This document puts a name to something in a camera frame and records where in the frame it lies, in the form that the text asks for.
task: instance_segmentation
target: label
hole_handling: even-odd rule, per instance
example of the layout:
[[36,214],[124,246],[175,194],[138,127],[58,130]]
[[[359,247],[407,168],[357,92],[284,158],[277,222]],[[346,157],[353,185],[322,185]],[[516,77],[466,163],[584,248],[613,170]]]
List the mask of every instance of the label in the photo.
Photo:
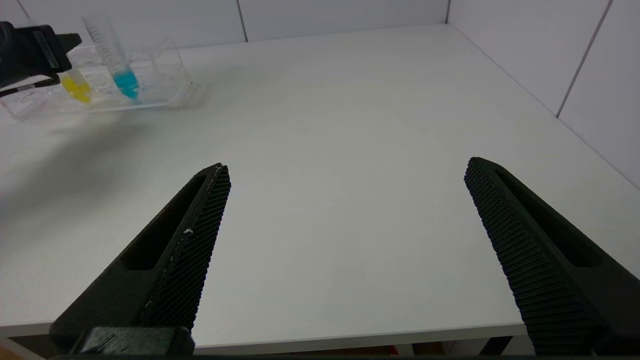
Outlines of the label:
[[42,31],[34,31],[33,36],[36,38],[38,45],[40,45],[40,49],[44,53],[44,56],[47,58],[47,61],[49,62],[49,65],[51,66],[51,68],[52,69],[59,68],[60,65],[58,64],[56,57],[53,56],[53,51],[51,51],[51,48],[49,47],[49,43],[47,43],[47,39],[44,38],[44,34],[42,33]]

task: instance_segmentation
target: wall seam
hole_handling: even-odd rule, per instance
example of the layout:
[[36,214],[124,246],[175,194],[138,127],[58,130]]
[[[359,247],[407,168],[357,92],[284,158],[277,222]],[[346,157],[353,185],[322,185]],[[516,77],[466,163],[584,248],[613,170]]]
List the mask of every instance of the wall seam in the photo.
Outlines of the wall seam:
[[449,9],[451,9],[451,0],[447,1],[447,15],[444,18],[444,23],[445,24],[449,23]]
[[244,17],[242,15],[242,8],[240,7],[240,0],[236,0],[238,6],[238,14],[240,15],[240,25],[242,25],[242,32],[244,34],[244,42],[249,42],[249,38],[246,36],[246,27],[244,26]]
[[564,108],[564,104],[566,103],[566,100],[569,98],[569,93],[571,93],[571,90],[573,89],[573,85],[575,84],[575,80],[578,78],[578,74],[580,74],[580,70],[582,70],[582,66],[584,65],[584,62],[587,60],[587,55],[589,54],[589,51],[591,50],[591,46],[593,45],[593,42],[596,40],[596,36],[598,36],[598,32],[600,31],[600,27],[602,27],[602,23],[604,22],[604,18],[607,16],[607,13],[609,12],[609,8],[611,7],[611,4],[613,3],[613,0],[609,0],[609,2],[607,3],[607,6],[604,8],[604,12],[602,12],[602,16],[600,17],[600,21],[598,21],[598,25],[596,25],[596,29],[593,31],[593,35],[591,36],[591,40],[589,40],[589,44],[587,45],[587,48],[584,50],[584,54],[582,55],[582,59],[580,60],[580,64],[578,64],[578,68],[575,69],[575,74],[573,75],[573,78],[571,79],[571,83],[569,83],[569,88],[566,90],[566,93],[564,95],[564,99],[562,100],[562,103],[560,104],[560,108],[558,109],[558,112],[556,113],[556,117],[560,119],[560,113],[562,112],[563,108]]

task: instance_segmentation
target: textured grip pad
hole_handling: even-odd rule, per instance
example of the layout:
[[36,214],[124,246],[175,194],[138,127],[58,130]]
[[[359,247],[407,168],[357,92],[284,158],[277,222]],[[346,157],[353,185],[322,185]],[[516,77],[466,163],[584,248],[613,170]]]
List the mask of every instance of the textured grip pad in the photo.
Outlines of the textured grip pad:
[[640,282],[500,165],[465,182],[536,353],[637,354]]

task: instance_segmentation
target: white wall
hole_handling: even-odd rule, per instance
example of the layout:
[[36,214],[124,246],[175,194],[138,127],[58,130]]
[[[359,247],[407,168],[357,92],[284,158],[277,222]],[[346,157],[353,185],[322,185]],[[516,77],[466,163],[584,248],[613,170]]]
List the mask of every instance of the white wall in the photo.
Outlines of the white wall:
[[614,0],[560,113],[640,188],[640,1]]
[[236,0],[21,0],[29,16],[57,33],[79,33],[81,17],[106,12],[123,44],[137,46],[170,35],[179,47],[244,42]]
[[451,0],[449,23],[557,114],[609,0]]
[[443,24],[447,0],[240,0],[249,41]]
[[16,28],[29,25],[18,0],[0,0],[0,21],[11,22]]

